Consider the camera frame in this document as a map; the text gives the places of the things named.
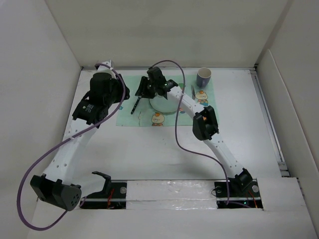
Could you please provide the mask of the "steel table knife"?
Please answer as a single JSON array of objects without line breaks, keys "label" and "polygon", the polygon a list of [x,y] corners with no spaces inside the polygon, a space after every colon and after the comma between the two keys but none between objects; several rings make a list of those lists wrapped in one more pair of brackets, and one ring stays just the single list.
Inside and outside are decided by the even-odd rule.
[{"label": "steel table knife", "polygon": [[193,85],[191,85],[191,96],[192,96],[192,99],[194,100],[195,99],[195,89],[194,89]]}]

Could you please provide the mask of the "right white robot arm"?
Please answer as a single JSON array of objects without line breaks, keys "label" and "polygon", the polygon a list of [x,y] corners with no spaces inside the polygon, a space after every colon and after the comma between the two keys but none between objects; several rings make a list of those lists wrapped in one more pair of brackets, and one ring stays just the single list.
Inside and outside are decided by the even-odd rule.
[{"label": "right white robot arm", "polygon": [[236,196],[242,196],[248,191],[253,177],[235,159],[222,139],[212,106],[203,106],[186,95],[175,81],[166,80],[158,67],[150,67],[147,70],[147,76],[141,78],[136,96],[146,99],[162,96],[168,101],[178,103],[192,118],[192,132],[196,139],[206,144],[214,153],[213,160],[221,166],[225,174],[226,187]]}]

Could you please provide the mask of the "light green floral plate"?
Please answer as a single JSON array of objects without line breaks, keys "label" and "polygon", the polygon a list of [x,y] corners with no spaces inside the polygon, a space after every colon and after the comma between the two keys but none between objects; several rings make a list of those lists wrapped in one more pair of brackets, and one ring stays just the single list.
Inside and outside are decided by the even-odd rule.
[{"label": "light green floral plate", "polygon": [[169,96],[167,99],[162,96],[156,96],[153,99],[149,99],[149,103],[158,113],[173,114],[177,112],[178,100]]}]

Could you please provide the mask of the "steel fork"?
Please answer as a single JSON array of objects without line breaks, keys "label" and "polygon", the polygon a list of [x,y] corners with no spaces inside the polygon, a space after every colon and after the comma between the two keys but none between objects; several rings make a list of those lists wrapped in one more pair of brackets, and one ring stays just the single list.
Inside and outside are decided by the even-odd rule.
[{"label": "steel fork", "polygon": [[137,100],[136,100],[136,102],[135,102],[135,104],[134,104],[134,106],[133,106],[133,108],[132,108],[132,110],[131,110],[131,115],[134,114],[134,112],[135,112],[135,110],[136,110],[136,108],[137,108],[137,106],[138,106],[140,100],[141,100],[141,98],[138,97]]}]

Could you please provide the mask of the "purple ceramic mug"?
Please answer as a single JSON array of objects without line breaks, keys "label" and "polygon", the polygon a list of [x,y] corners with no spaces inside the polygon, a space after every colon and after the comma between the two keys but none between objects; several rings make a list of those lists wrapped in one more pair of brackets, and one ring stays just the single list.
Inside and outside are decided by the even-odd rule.
[{"label": "purple ceramic mug", "polygon": [[202,67],[197,71],[196,85],[200,88],[205,88],[211,79],[211,70]]}]

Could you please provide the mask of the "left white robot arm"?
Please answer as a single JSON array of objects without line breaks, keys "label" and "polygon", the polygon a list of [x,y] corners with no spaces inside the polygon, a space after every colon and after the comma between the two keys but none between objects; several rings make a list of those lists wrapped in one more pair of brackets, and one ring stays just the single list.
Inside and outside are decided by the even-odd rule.
[{"label": "left white robot arm", "polygon": [[90,80],[90,90],[76,107],[66,135],[68,142],[61,146],[42,175],[30,181],[38,198],[46,203],[72,211],[81,198],[91,194],[107,197],[111,193],[111,176],[98,171],[87,177],[74,178],[79,159],[90,138],[105,119],[112,104],[129,98],[129,89],[119,77],[98,72]]}]

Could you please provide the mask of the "green cartoon print cloth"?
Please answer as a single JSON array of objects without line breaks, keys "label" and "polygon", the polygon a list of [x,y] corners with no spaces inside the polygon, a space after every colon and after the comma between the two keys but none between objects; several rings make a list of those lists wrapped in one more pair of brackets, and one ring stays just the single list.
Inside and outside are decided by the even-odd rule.
[{"label": "green cartoon print cloth", "polygon": [[[215,113],[218,114],[217,104],[215,100],[214,93],[214,83],[209,81],[208,85],[205,88],[200,88],[196,85],[196,75],[186,75],[185,80],[186,84],[183,84],[182,75],[166,75],[166,79],[174,80],[178,85],[184,89],[184,92],[191,96],[191,85],[195,89],[195,101],[203,106],[212,106],[215,110]],[[137,100],[136,93],[138,86],[141,81],[141,76],[127,76],[125,83],[128,88],[131,90],[130,98],[125,100],[117,116],[117,126],[152,126],[156,123],[159,123],[163,126],[174,126],[176,113],[178,116],[178,125],[192,125],[192,119],[187,115],[187,113],[182,109],[177,108],[177,112],[173,114],[163,114],[156,112],[149,103],[149,99],[142,98],[134,112],[131,115],[131,110]]]}]

